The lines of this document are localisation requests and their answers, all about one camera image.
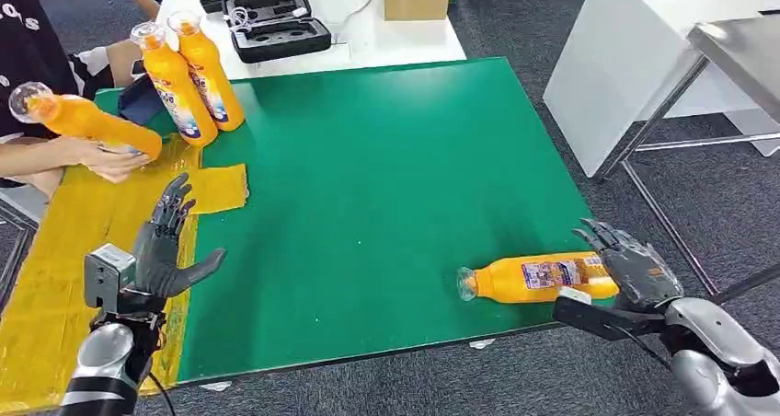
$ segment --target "metal table leg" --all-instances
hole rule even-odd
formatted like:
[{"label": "metal table leg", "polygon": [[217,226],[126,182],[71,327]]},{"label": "metal table leg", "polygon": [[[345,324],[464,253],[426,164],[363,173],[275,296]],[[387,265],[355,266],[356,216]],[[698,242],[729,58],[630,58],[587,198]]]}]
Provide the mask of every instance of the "metal table leg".
[{"label": "metal table leg", "polygon": [[701,281],[702,284],[704,285],[707,294],[715,295],[717,293],[717,287],[715,286],[715,283],[713,283],[712,279],[709,277],[709,275],[706,273],[702,265],[699,263],[699,260],[691,251],[691,248],[689,248],[688,245],[685,243],[683,237],[680,235],[679,232],[677,232],[677,229],[674,228],[674,225],[671,223],[669,217],[666,216],[666,214],[660,208],[658,202],[656,202],[656,200],[653,198],[652,194],[648,190],[647,186],[645,186],[645,183],[642,182],[642,179],[639,178],[637,173],[634,171],[634,168],[632,168],[631,164],[628,163],[627,159],[623,160],[621,162],[621,165],[623,165],[623,168],[625,169],[625,173],[628,174],[628,177],[631,179],[631,182],[633,182],[634,186],[636,186],[637,189],[639,190],[639,194],[642,195],[643,199],[645,199],[645,202],[648,204],[650,210],[656,215],[656,217],[659,219],[660,224],[666,230],[666,233],[668,233],[669,236],[671,237],[671,240],[674,242],[674,245],[677,246],[677,249],[679,249],[680,253],[682,253],[682,257],[685,258],[685,261],[691,266],[691,269],[694,270],[694,273],[699,278],[699,281]]},{"label": "metal table leg", "polygon": [[672,89],[669,95],[661,102],[659,107],[653,112],[653,114],[650,116],[648,121],[639,129],[639,131],[634,136],[634,138],[632,138],[628,142],[628,145],[624,147],[623,150],[618,154],[617,158],[612,162],[610,162],[605,167],[602,167],[602,169],[599,169],[599,172],[596,173],[596,179],[603,181],[604,179],[606,179],[606,177],[608,177],[613,172],[614,168],[617,165],[621,165],[625,169],[625,173],[631,179],[631,182],[639,190],[639,194],[648,204],[648,207],[650,208],[652,213],[656,215],[659,222],[663,226],[664,230],[666,230],[666,232],[671,237],[671,240],[674,242],[674,245],[682,253],[682,256],[685,258],[685,261],[691,266],[691,269],[693,269],[696,277],[699,279],[699,281],[702,282],[702,285],[707,291],[707,294],[710,295],[710,297],[712,298],[712,301],[715,302],[716,304],[722,304],[730,299],[743,295],[744,293],[750,291],[755,287],[763,285],[764,283],[768,283],[776,278],[780,278],[780,264],[764,269],[763,271],[748,277],[746,280],[730,286],[724,292],[719,292],[717,287],[715,286],[715,283],[712,281],[712,279],[709,277],[707,272],[704,270],[701,263],[699,263],[699,260],[696,258],[694,253],[688,247],[688,245],[685,243],[683,237],[674,227],[674,224],[671,222],[669,217],[663,212],[658,202],[655,200],[655,198],[653,198],[652,194],[648,190],[647,186],[645,186],[645,183],[642,182],[642,179],[638,176],[637,172],[634,170],[634,168],[631,166],[631,163],[629,163],[628,161],[630,156],[635,152],[679,149],[685,147],[696,147],[696,146],[704,146],[704,145],[712,145],[712,144],[745,143],[745,142],[753,142],[753,141],[761,141],[761,140],[774,140],[780,138],[780,133],[757,133],[757,134],[749,134],[749,135],[733,135],[729,137],[708,138],[708,139],[699,139],[699,140],[685,140],[680,142],[643,144],[643,142],[647,139],[648,135],[653,130],[653,128],[655,128],[658,125],[658,123],[661,120],[663,120],[667,112],[669,112],[669,110],[671,110],[674,104],[677,103],[677,100],[680,99],[680,97],[691,86],[691,84],[702,73],[702,71],[704,71],[704,69],[708,64],[709,64],[709,60],[707,60],[707,58],[703,54],[700,54],[699,57],[696,59],[695,63],[693,64],[693,66],[691,66],[691,68],[682,77],[680,82]]},{"label": "metal table leg", "polygon": [[746,292],[758,286],[769,283],[777,278],[780,278],[780,263],[755,273],[745,280],[734,283],[723,292],[720,292],[717,295],[713,295],[713,297],[710,298],[710,301],[718,305],[723,304],[726,301],[742,296]]},{"label": "metal table leg", "polygon": [[603,181],[609,175],[612,173],[613,169],[619,165],[624,160],[628,159],[631,154],[634,153],[634,151],[639,147],[642,142],[645,141],[646,138],[648,138],[648,135],[652,132],[653,128],[656,127],[656,125],[659,123],[659,121],[663,120],[663,117],[666,115],[667,112],[674,106],[675,103],[677,103],[677,100],[680,99],[680,97],[683,96],[686,90],[688,90],[689,87],[694,83],[694,80],[702,74],[702,71],[705,70],[706,66],[709,64],[709,60],[707,60],[706,57],[704,57],[703,54],[699,54],[699,58],[696,59],[696,62],[693,66],[691,66],[691,69],[688,70],[687,73],[682,77],[680,80],[680,83],[678,83],[669,93],[668,96],[661,102],[660,106],[650,115],[650,118],[647,122],[639,129],[637,132],[637,135],[634,136],[634,138],[631,139],[630,142],[623,148],[622,151],[620,151],[620,154],[606,167],[602,167],[599,169],[598,172],[596,172],[595,178],[598,181]]}]

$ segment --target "floor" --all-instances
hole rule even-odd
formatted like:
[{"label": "floor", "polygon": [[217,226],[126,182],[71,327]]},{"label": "floor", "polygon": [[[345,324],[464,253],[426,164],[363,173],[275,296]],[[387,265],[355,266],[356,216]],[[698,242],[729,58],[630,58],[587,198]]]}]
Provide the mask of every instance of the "floor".
[{"label": "floor", "polygon": [[[651,241],[689,295],[701,285],[627,177],[587,180],[543,101],[545,84],[583,0],[457,0],[450,19],[469,57],[505,56],[522,82],[593,214]],[[68,51],[127,37],[143,20],[130,0],[41,0]],[[91,25],[83,25],[85,18]],[[671,121],[656,139],[733,133],[722,116]],[[718,285],[780,260],[774,238],[780,157],[749,144],[646,153],[635,160],[667,213]],[[774,344],[777,283],[729,304],[747,328]],[[659,350],[654,338],[648,343]],[[249,376],[223,392],[171,392],[180,415],[685,415],[673,382],[630,342],[607,343],[574,329],[502,338],[485,350],[457,345],[290,373]],[[138,414],[166,414],[159,396]]]}]

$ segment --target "green table mat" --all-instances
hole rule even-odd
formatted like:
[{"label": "green table mat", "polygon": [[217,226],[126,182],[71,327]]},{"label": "green table mat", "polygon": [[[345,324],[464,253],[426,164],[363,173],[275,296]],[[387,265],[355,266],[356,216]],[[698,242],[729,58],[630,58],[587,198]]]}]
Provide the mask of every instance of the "green table mat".
[{"label": "green table mat", "polygon": [[234,83],[247,121],[204,167],[247,164],[246,207],[202,215],[179,382],[548,324],[464,302],[457,269],[585,250],[589,211],[502,58]]}]

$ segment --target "bottle lying on table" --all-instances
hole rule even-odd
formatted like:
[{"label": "bottle lying on table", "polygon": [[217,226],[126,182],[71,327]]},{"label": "bottle lying on table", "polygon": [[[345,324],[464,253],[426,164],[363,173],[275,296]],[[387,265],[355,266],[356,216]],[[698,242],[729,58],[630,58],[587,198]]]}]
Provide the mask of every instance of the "bottle lying on table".
[{"label": "bottle lying on table", "polygon": [[552,302],[563,286],[594,299],[609,298],[618,292],[617,284],[593,252],[505,258],[484,269],[463,267],[458,271],[458,290],[465,301],[482,296],[500,303]]}]

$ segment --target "plastic bottle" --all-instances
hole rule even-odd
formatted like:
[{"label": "plastic bottle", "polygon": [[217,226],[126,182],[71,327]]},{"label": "plastic bottle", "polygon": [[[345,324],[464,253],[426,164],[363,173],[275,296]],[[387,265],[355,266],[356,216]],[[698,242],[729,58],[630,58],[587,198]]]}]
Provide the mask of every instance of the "plastic bottle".
[{"label": "plastic bottle", "polygon": [[205,146],[217,138],[209,110],[189,79],[184,57],[166,44],[165,30],[154,22],[136,25],[130,38],[143,53],[143,67],[170,112],[178,132],[189,144]]},{"label": "plastic bottle", "polygon": [[163,147],[156,132],[103,112],[86,98],[58,96],[39,82],[11,91],[8,107],[20,121],[43,123],[59,135],[98,141],[109,152],[144,153],[154,160]]},{"label": "plastic bottle", "polygon": [[201,18],[190,11],[178,11],[168,18],[178,34],[178,51],[189,64],[189,76],[201,92],[217,128],[232,131],[244,122],[244,112],[220,64],[219,51],[201,31]]},{"label": "plastic bottle", "polygon": [[595,299],[618,292],[617,284],[593,252],[505,258],[484,269],[463,267],[458,271],[458,290],[466,301],[483,296],[500,303],[543,303],[555,301],[564,285]]}]

